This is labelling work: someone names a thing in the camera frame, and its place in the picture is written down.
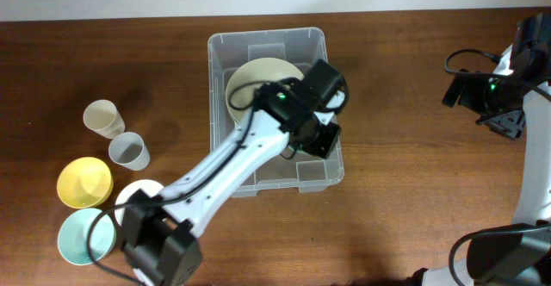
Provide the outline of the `cream plate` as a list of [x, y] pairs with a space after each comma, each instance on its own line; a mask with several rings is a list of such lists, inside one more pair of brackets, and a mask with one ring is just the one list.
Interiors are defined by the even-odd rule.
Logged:
[[303, 79], [303, 73], [291, 63], [276, 58], [260, 58], [247, 62], [239, 67], [230, 77], [226, 86], [226, 106], [236, 124], [244, 117], [243, 110], [236, 110], [229, 105], [230, 94], [242, 84], [253, 81], [279, 81], [284, 78]]

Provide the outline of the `grey plastic cup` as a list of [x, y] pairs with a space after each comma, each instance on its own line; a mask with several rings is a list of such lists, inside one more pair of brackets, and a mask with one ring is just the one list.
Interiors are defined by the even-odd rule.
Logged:
[[113, 162], [132, 171], [144, 170], [151, 161], [145, 142], [134, 132], [115, 136], [108, 146], [108, 155]]

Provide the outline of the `cream plastic cup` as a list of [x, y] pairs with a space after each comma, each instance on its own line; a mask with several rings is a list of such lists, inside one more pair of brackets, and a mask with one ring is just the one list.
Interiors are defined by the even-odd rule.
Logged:
[[84, 125], [104, 138], [112, 140], [125, 132], [125, 122], [115, 104], [101, 99], [89, 104], [83, 113]]

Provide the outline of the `yellow small bowl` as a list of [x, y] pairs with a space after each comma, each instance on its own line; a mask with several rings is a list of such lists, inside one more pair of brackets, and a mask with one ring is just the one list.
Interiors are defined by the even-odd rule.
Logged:
[[59, 174], [56, 190], [60, 201], [75, 209], [104, 203], [114, 187], [107, 164], [93, 157], [71, 161]]

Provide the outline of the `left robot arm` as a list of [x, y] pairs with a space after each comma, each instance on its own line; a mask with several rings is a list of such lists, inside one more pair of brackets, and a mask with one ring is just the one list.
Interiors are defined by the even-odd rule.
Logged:
[[245, 116], [193, 170], [155, 196], [122, 203], [122, 246], [138, 285], [183, 285], [202, 261], [199, 238], [258, 168], [290, 148], [326, 159], [341, 128], [331, 118], [349, 100], [344, 76], [322, 59], [301, 78], [253, 81]]

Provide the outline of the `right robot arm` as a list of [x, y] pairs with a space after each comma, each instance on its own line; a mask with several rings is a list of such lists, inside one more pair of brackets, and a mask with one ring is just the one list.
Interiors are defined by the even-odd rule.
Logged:
[[548, 285], [550, 283], [550, 15], [516, 25], [500, 54], [484, 53], [493, 71], [444, 70], [453, 80], [442, 103], [474, 112], [477, 125], [521, 140], [523, 167], [511, 222], [460, 237], [446, 265], [422, 268], [410, 285]]

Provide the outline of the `clear plastic storage bin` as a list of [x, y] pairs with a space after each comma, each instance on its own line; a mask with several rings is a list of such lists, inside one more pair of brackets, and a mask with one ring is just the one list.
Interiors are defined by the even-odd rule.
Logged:
[[[325, 35], [319, 28], [289, 28], [213, 34], [207, 42], [209, 74], [210, 149], [215, 150], [236, 126], [226, 106], [225, 92], [233, 73], [254, 59], [282, 59], [307, 72], [327, 59]], [[255, 196], [261, 190], [296, 188], [320, 192], [344, 178], [341, 146], [327, 159], [298, 153], [291, 160], [276, 156], [249, 176], [233, 193]]]

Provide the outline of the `mint green small bowl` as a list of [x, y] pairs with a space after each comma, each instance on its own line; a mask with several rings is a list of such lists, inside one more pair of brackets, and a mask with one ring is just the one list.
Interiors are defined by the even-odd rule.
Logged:
[[[86, 240], [92, 221], [102, 211], [97, 208], [80, 209], [71, 214], [59, 229], [58, 249], [61, 256], [70, 264], [91, 264], [87, 253]], [[91, 236], [91, 251], [96, 260], [108, 255], [116, 241], [115, 225], [108, 215], [96, 224]]]

